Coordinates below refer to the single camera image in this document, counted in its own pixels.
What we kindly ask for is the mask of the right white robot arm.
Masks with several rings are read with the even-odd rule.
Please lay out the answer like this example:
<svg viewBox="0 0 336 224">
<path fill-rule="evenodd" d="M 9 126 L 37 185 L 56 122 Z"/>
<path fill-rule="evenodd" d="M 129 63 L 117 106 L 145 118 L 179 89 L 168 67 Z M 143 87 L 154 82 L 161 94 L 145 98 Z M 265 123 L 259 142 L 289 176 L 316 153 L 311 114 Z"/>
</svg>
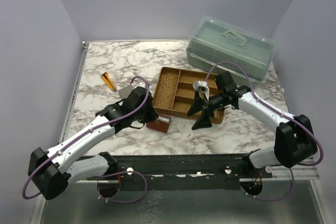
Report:
<svg viewBox="0 0 336 224">
<path fill-rule="evenodd" d="M 212 127 L 214 112 L 230 105 L 253 116 L 275 134 L 273 147 L 247 155 L 247 161 L 241 165 L 241 171 L 246 177 L 255 177 L 266 166 L 291 168 L 317 152 L 311 122 L 305 115 L 294 116 L 278 110 L 257 96 L 252 88 L 238 87 L 227 71 L 216 75 L 215 83 L 220 91 L 216 95 L 209 94 L 207 81 L 193 83 L 194 100 L 187 115 L 201 113 L 192 126 L 193 130 Z"/>
</svg>

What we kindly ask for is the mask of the brown leather card holder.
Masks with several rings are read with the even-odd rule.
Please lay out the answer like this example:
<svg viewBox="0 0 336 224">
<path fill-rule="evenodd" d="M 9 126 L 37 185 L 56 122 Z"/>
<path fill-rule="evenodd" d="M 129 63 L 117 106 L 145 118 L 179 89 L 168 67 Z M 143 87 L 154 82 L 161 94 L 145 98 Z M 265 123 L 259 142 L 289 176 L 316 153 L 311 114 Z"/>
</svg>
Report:
<svg viewBox="0 0 336 224">
<path fill-rule="evenodd" d="M 151 130 L 167 133 L 171 120 L 172 118 L 170 116 L 159 114 L 159 118 L 155 122 L 147 123 L 146 127 Z"/>
</svg>

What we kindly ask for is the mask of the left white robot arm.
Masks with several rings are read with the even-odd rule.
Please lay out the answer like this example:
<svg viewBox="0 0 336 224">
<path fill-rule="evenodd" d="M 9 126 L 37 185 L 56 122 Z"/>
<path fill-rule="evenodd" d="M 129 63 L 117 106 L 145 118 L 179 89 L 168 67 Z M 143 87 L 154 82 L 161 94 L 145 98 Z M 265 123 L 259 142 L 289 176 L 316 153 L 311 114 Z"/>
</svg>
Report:
<svg viewBox="0 0 336 224">
<path fill-rule="evenodd" d="M 66 141 L 44 151 L 35 149 L 29 160 L 28 181 L 33 182 L 46 200 L 51 200 L 78 180 L 116 175 L 116 161 L 108 153 L 86 161 L 79 158 L 103 140 L 132 126 L 153 122 L 158 118 L 148 87 L 134 88 L 126 99 L 107 105 L 95 114 L 94 120 Z"/>
</svg>

